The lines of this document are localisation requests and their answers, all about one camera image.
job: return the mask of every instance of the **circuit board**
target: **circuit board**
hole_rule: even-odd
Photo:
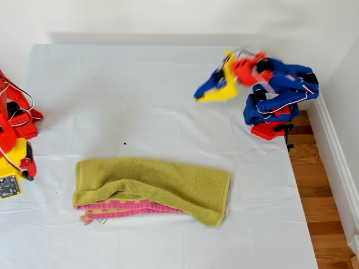
[[[21,194],[19,183],[15,175],[0,178],[0,199]]]

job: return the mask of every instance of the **towel tag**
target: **towel tag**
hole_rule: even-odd
[[[108,219],[98,219],[97,221],[101,224],[105,224]]]

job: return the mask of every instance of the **table surface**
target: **table surface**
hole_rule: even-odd
[[[222,47],[35,45],[21,84],[43,112],[31,140],[38,173],[1,201],[0,268],[317,268],[283,137],[245,125],[251,89],[222,103],[193,94]],[[231,173],[217,229],[189,215],[83,226],[76,162],[154,157]]]

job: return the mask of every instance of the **red robot part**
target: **red robot part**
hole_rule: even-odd
[[[265,54],[258,52],[253,58],[244,57],[232,63],[232,71],[237,76],[238,82],[245,86],[252,86],[256,83],[270,80],[270,70],[264,70],[256,75],[252,73],[253,68],[263,59],[265,59]]]
[[[285,130],[281,129],[280,131],[276,132],[275,127],[278,126],[285,126],[285,122],[262,122],[257,124],[256,126],[253,126],[251,128],[251,133],[254,135],[257,135],[261,138],[272,140],[273,138],[277,136],[284,136]]]
[[[8,122],[8,113],[6,108],[6,91],[8,85],[0,79],[0,148],[5,153],[9,152],[15,145],[16,132]]]
[[[289,105],[273,112],[275,117],[278,117],[282,114],[290,114],[291,110]],[[288,125],[286,122],[262,122],[251,128],[251,133],[257,135],[261,138],[272,140],[277,136],[284,136]]]
[[[33,108],[33,104],[30,106],[24,96],[24,94],[28,94],[8,80],[1,71],[0,78],[6,87],[4,95],[11,100],[10,103],[7,103],[6,109],[8,117],[10,117],[9,124],[14,128],[16,136],[25,139],[37,136],[38,131],[34,122],[43,119],[43,115]]]
[[[20,168],[27,171],[27,174],[25,175],[27,180],[31,181],[34,179],[36,175],[36,165],[30,143],[27,143],[26,145],[26,157],[21,160]]]

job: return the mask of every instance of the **yellow robot part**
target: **yellow robot part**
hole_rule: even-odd
[[[197,102],[225,101],[238,95],[236,77],[231,71],[231,65],[236,57],[230,50],[226,50],[225,53],[229,57],[223,66],[224,79],[227,84],[220,89],[213,88],[207,91],[203,97],[197,99]]]
[[[26,157],[26,140],[18,138],[14,147],[6,153],[15,165],[20,167],[21,160]],[[19,179],[23,179],[22,173],[12,167],[7,160],[0,157],[0,199],[21,194]]]

